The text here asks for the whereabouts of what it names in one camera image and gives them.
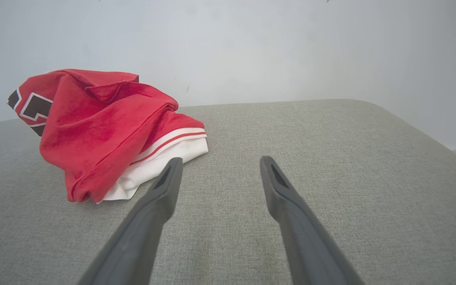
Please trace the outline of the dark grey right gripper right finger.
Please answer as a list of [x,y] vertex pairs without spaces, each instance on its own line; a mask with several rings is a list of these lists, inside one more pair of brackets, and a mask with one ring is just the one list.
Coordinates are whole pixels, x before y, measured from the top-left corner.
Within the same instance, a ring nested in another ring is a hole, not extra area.
[[268,212],[279,224],[293,285],[363,285],[277,162],[263,156],[259,164]]

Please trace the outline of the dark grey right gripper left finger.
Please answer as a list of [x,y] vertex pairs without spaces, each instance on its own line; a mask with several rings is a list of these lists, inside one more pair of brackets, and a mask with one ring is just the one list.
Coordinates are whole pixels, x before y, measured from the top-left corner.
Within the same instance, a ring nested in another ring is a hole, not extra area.
[[130,210],[78,285],[148,285],[163,226],[176,208],[183,162],[172,158]]

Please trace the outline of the red basketball jersey white trim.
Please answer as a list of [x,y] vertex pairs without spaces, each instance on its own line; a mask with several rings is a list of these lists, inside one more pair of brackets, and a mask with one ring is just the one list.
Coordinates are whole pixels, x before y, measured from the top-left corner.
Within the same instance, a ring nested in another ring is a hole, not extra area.
[[57,70],[27,79],[7,104],[65,172],[70,202],[131,199],[169,160],[208,153],[204,124],[137,74]]

